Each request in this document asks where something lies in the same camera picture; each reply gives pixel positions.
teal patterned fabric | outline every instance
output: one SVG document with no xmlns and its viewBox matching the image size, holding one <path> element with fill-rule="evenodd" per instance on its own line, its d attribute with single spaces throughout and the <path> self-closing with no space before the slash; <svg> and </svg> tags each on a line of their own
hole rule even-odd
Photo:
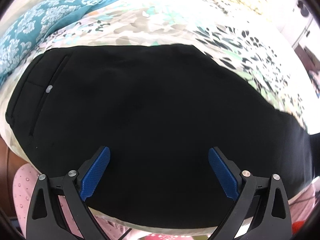
<svg viewBox="0 0 320 240">
<path fill-rule="evenodd" d="M 0 87 L 20 61 L 54 31 L 117 0 L 45 0 L 20 16 L 0 39 Z"/>
</svg>

pink fabric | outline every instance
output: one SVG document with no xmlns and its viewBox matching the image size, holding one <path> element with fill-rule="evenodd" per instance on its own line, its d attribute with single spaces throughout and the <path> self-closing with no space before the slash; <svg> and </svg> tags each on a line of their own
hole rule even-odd
<svg viewBox="0 0 320 240">
<path fill-rule="evenodd" d="M 13 200 L 14 206 L 17 213 L 18 221 L 20 224 L 21 231 L 26 237 L 26 225 L 27 215 L 32 196 L 33 189 L 36 185 L 36 180 L 39 177 L 39 173 L 27 163 L 18 169 L 14 180 L 13 180 Z M 69 225 L 71 232 L 79 237 L 82 237 L 68 207 L 67 201 L 64 196 L 59 196 L 62 211 Z M 111 240 L 117 240 L 126 230 L 129 228 L 109 222 L 97 216 L 94 216 L 103 231 L 110 237 Z M 124 239 L 134 240 L 140 237 L 148 235 L 148 232 L 140 230 L 132 230 Z"/>
<path fill-rule="evenodd" d="M 144 240 L 193 240 L 191 236 L 168 236 L 151 234 L 144 238 Z"/>
<path fill-rule="evenodd" d="M 316 205 L 316 188 L 311 184 L 308 189 L 302 193 L 292 204 L 290 204 L 290 213 L 292 223 L 305 221 Z"/>
</svg>

bed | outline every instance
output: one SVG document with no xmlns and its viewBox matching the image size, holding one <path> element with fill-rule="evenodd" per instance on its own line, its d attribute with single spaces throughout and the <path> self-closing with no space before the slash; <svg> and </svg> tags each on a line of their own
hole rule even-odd
<svg viewBox="0 0 320 240">
<path fill-rule="evenodd" d="M 19 78 L 39 54 L 78 45 L 173 43 L 194 45 L 241 76 L 275 109 L 292 114 L 309 134 L 320 132 L 320 102 L 308 74 L 289 43 L 261 13 L 229 0 L 114 0 L 57 28 L 23 55 L 0 88 L 1 137 L 14 153 L 29 161 L 5 121 L 5 112 Z"/>
</svg>

pocket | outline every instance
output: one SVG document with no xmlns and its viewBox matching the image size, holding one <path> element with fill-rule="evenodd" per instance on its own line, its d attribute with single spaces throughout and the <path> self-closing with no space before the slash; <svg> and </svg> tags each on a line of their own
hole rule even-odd
<svg viewBox="0 0 320 240">
<path fill-rule="evenodd" d="M 50 82 L 48 83 L 48 86 L 45 88 L 45 91 L 44 91 L 44 93 L 43 93 L 43 95 L 42 95 L 42 97 L 41 97 L 41 100 L 40 100 L 37 108 L 36 108 L 36 111 L 35 111 L 33 120 L 32 120 L 31 125 L 30 125 L 30 132 L 29 132 L 29 135 L 30 135 L 30 136 L 33 135 L 33 132 L 34 132 L 34 130 L 35 130 L 36 123 L 37 123 L 37 121 L 38 121 L 38 119 L 39 119 L 40 112 L 41 112 L 41 110 L 42 110 L 42 108 L 43 108 L 43 106 L 44 106 L 44 103 L 45 103 L 45 101 L 46 101 L 46 99 L 47 99 L 47 96 L 48 96 L 49 93 L 50 93 L 50 90 L 47 92 L 47 88 L 48 88 L 49 86 L 52 86 L 52 88 L 53 88 L 54 82 L 57 80 L 57 78 L 58 78 L 59 75 L 61 74 L 62 70 L 64 69 L 64 67 L 65 67 L 66 64 L 68 63 L 69 59 L 70 59 L 70 56 L 69 56 L 69 55 L 65 56 L 65 57 L 62 59 L 61 63 L 59 64 L 59 66 L 58 66 L 58 68 L 57 68 L 57 70 L 55 71 L 55 73 L 53 74 L 52 78 L 50 79 Z"/>
<path fill-rule="evenodd" d="M 43 57 L 43 54 L 37 56 L 29 64 L 29 66 L 26 68 L 26 70 L 24 71 L 24 73 L 20 77 L 15 89 L 13 90 L 13 93 L 12 93 L 12 95 L 10 97 L 9 102 L 8 102 L 7 110 L 5 112 L 5 119 L 6 119 L 7 123 L 10 125 L 11 128 L 13 128 L 14 124 L 15 124 L 15 119 L 13 117 L 13 112 L 16 109 L 17 102 L 18 102 L 18 100 L 20 98 L 20 95 L 22 93 L 23 87 L 24 87 L 27 79 L 29 78 L 30 73 L 32 72 L 32 70 L 34 68 L 36 68 L 37 64 L 40 62 L 42 57 Z"/>
</svg>

floral bedsheet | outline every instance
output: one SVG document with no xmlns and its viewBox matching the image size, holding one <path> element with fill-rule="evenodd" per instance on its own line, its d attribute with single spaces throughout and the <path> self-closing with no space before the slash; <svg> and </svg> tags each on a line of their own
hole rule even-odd
<svg viewBox="0 0 320 240">
<path fill-rule="evenodd" d="M 292 55 L 283 55 L 276 49 L 279 46 L 274 48 L 275 44 L 285 42 L 284 38 L 268 40 L 267 36 L 280 34 L 271 25 L 264 25 L 263 30 L 257 28 L 259 20 L 256 14 L 243 13 L 224 0 L 119 0 L 93 11 L 45 38 L 8 77 L 0 89 L 0 134 L 13 152 L 28 160 L 4 115 L 22 73 L 46 50 L 78 45 L 173 43 L 194 45 L 219 65 L 241 76 L 275 109 L 292 114 L 307 130 L 308 102 L 303 98 L 306 93 L 300 91 L 300 84 L 292 79 L 293 67 L 286 60 L 295 54 L 289 44 L 282 46 L 291 49 Z"/>
</svg>

